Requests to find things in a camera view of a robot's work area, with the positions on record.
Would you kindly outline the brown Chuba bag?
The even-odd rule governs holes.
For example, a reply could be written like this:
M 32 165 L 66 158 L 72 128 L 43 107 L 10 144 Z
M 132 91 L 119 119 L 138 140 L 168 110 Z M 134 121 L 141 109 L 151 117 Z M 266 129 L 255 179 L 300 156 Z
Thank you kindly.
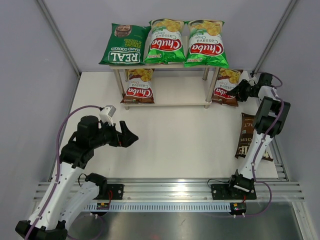
M 229 95 L 228 92 L 239 84 L 242 72 L 242 69 L 221 68 L 211 97 L 212 102 L 237 107 L 236 97 Z
M 122 98 L 124 104 L 154 104 L 153 68 L 126 69 L 128 87 Z

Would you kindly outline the brown sea salt chips bag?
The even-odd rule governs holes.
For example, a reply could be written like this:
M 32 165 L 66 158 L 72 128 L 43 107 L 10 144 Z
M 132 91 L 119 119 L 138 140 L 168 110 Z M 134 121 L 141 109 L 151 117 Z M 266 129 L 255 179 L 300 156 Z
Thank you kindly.
M 237 149 L 234 155 L 236 159 L 238 159 L 239 157 L 245 158 L 247 155 L 254 135 L 254 117 L 254 115 L 246 114 L 244 112 L 241 113 L 241 130 Z

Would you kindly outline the green Chuba chips bag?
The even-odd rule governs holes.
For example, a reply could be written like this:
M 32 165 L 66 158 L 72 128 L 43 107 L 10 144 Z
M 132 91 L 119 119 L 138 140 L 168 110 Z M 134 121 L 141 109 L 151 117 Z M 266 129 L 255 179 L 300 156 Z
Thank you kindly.
M 185 67 L 229 67 L 222 40 L 224 23 L 224 21 L 213 19 L 187 22 L 189 39 Z
M 182 43 L 182 20 L 160 18 L 149 22 L 150 43 L 144 59 L 146 64 L 183 63 L 187 60 Z

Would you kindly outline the dark green REAL chips bag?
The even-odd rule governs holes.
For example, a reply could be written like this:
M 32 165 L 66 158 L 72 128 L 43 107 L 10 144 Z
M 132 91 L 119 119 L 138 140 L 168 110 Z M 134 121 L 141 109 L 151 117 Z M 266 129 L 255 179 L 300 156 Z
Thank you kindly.
M 112 23 L 112 31 L 100 65 L 143 65 L 150 26 Z

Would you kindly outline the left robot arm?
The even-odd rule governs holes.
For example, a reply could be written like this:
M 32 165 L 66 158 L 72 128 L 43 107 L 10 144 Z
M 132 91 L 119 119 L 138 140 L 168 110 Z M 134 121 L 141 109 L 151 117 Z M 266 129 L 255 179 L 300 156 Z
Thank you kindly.
M 80 190 L 68 199 L 76 179 L 84 172 L 95 149 L 109 145 L 127 148 L 139 138 L 125 121 L 120 131 L 107 121 L 89 115 L 80 119 L 77 130 L 62 148 L 57 172 L 37 209 L 27 220 L 20 220 L 15 231 L 26 240 L 64 240 L 76 217 L 94 198 L 108 194 L 107 178 L 91 173 Z

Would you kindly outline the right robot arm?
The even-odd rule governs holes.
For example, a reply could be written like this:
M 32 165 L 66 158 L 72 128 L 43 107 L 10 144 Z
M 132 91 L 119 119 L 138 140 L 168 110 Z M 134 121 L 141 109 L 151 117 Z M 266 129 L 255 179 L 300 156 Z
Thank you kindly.
M 268 72 L 259 72 L 258 82 L 251 85 L 243 79 L 238 86 L 228 92 L 239 102 L 245 102 L 249 97 L 260 100 L 259 108 L 253 119 L 253 138 L 244 158 L 244 163 L 231 175 L 227 193 L 232 198 L 255 193 L 256 171 L 269 144 L 279 135 L 285 125 L 291 104 L 277 94 L 277 88 L 283 85 L 273 85 L 277 76 Z

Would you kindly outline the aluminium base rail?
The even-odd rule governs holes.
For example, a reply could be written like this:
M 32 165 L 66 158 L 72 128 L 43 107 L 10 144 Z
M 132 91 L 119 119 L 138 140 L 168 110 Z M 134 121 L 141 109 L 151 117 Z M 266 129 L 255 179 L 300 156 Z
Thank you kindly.
M 214 200 L 209 188 L 213 180 L 206 179 L 115 179 L 110 184 L 122 184 L 122 199 L 92 200 L 86 212 L 228 212 L 233 199 Z M 255 203 L 304 202 L 298 182 L 268 181 L 255 186 Z

